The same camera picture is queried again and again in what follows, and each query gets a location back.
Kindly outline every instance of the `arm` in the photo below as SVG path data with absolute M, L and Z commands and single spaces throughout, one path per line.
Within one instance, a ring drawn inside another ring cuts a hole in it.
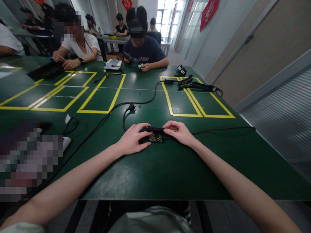
M 88 62 L 91 62 L 97 59 L 98 49 L 92 48 L 92 51 L 93 52 L 91 54 L 88 54 L 82 57 L 85 63 L 88 63 Z M 81 65 L 81 61 L 79 59 L 66 60 L 63 63 L 64 70 L 72 70 L 74 68 L 77 68 L 80 65 Z
M 0 230 L 18 222 L 46 225 L 65 211 L 88 185 L 111 163 L 126 154 L 133 154 L 147 148 L 151 143 L 139 144 L 138 140 L 152 132 L 141 132 L 148 123 L 132 125 L 116 143 L 77 166 L 57 181 L 35 195 L 18 211 L 9 217 Z
M 64 62 L 66 59 L 64 56 L 69 53 L 69 50 L 66 49 L 64 46 L 59 47 L 57 51 L 53 52 L 53 59 L 55 62 Z
M 146 63 L 141 67 L 141 70 L 144 72 L 147 72 L 151 69 L 161 68 L 168 66 L 168 58 L 165 57 L 160 61 L 154 62 L 154 63 Z
M 0 56 L 14 55 L 15 52 L 16 52 L 16 50 L 14 50 L 10 47 L 0 45 Z
M 165 133 L 191 147 L 231 194 L 241 209 L 263 232 L 301 232 L 288 215 L 264 191 L 196 140 L 180 122 L 169 121 Z

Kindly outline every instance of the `red banner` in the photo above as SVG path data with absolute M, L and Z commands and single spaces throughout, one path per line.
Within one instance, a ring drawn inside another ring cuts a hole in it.
M 190 11 L 191 11 L 192 5 L 193 5 L 193 0 L 191 0 L 190 3 L 189 3 L 188 14 L 189 14 Z
M 123 0 L 122 1 L 123 6 L 125 7 L 126 11 L 129 11 L 129 9 L 132 7 L 133 3 L 131 0 Z
M 35 0 L 40 6 L 44 3 L 44 0 Z
M 219 0 L 209 0 L 204 11 L 202 12 L 200 32 L 208 24 L 218 9 Z

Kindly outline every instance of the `white shirt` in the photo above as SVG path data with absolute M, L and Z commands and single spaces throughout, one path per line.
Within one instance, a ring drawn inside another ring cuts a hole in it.
M 25 55 L 24 48 L 19 40 L 6 26 L 0 23 L 0 45 L 16 50 L 15 55 Z
M 86 53 L 82 52 L 78 43 L 76 41 L 74 41 L 72 36 L 65 37 L 64 41 L 62 43 L 62 46 L 65 47 L 66 49 L 68 49 L 69 51 L 73 50 L 74 53 L 80 58 L 84 57 L 85 55 L 92 54 L 93 51 L 91 50 L 91 48 L 96 48 L 96 49 L 98 49 L 97 60 L 103 61 L 103 58 L 102 58 L 101 53 L 100 53 L 100 48 L 98 45 L 97 38 L 91 34 L 84 33 L 84 39 L 86 41 L 86 43 L 85 43 Z
M 148 28 L 148 31 L 158 31 L 156 28 L 154 30 L 151 30 L 151 28 Z

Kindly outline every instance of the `black shirt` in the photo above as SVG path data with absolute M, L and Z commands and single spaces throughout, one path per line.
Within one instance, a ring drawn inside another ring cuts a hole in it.
M 119 24 L 116 26 L 116 30 L 117 30 L 117 32 L 119 32 L 119 33 L 124 33 L 125 32 L 125 30 L 127 30 L 127 26 L 125 25 L 125 24 L 123 24 L 123 28 L 122 28 L 122 30 L 120 29 L 120 26 L 119 26 Z
M 41 23 L 41 21 L 36 19 L 36 18 L 35 18 L 35 23 L 33 23 L 31 21 L 31 19 L 27 19 L 25 25 L 28 25 L 28 26 L 40 26 L 40 27 L 43 28 L 43 24 Z

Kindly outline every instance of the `black chair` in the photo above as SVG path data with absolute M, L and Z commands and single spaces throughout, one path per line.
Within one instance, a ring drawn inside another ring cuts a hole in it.
M 161 46 L 161 38 L 162 38 L 161 32 L 147 32 L 147 36 L 153 37 Z

